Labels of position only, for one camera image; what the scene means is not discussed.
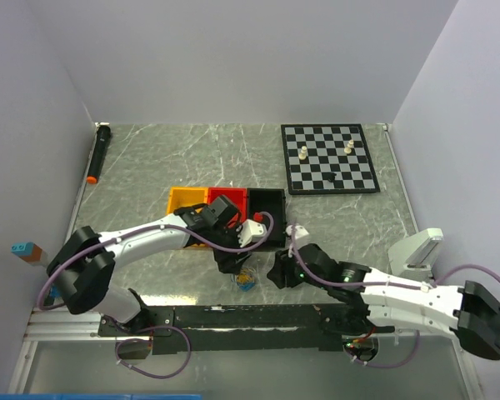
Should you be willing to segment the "red plastic bin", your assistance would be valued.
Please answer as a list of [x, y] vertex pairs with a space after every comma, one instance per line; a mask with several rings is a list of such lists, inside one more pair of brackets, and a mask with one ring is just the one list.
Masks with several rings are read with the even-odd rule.
[[224, 195], [232, 201], [240, 212], [239, 222], [247, 219], [247, 189], [244, 187], [210, 187], [207, 191], [207, 202], [211, 203]]

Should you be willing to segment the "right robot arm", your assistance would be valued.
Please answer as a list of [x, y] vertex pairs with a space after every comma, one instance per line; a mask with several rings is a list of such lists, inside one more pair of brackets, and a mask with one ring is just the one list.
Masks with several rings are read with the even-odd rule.
[[500, 302], [478, 282], [414, 282], [335, 261], [315, 243], [276, 252], [267, 278], [279, 289], [307, 283], [342, 303], [345, 310], [325, 318], [339, 334], [413, 329], [456, 339], [479, 358], [500, 360]]

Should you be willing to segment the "black plastic bin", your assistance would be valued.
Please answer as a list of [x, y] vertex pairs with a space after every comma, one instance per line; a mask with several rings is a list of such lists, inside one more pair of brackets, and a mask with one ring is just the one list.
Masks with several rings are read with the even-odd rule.
[[267, 241], [257, 250], [260, 252], [283, 249], [286, 242], [287, 227], [286, 196], [280, 188], [248, 188], [247, 216], [253, 218], [256, 213], [266, 212], [273, 218], [273, 228]]

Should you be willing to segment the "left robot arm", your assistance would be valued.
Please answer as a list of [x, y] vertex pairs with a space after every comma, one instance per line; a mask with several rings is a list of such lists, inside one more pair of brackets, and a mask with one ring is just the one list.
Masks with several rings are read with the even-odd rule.
[[206, 244], [221, 273], [239, 273], [266, 231], [259, 222], [243, 220], [225, 196], [119, 231], [95, 232], [86, 226], [73, 233], [48, 265], [47, 285], [57, 288], [72, 315], [96, 311], [137, 335], [151, 325], [151, 312], [135, 290], [114, 283], [118, 268], [156, 253]]

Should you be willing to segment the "yellow plastic bin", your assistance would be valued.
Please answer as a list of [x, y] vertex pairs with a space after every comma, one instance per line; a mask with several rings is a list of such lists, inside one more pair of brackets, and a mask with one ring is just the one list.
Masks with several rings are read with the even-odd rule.
[[167, 200], [166, 214], [178, 208], [191, 207], [208, 200], [207, 187], [171, 187]]

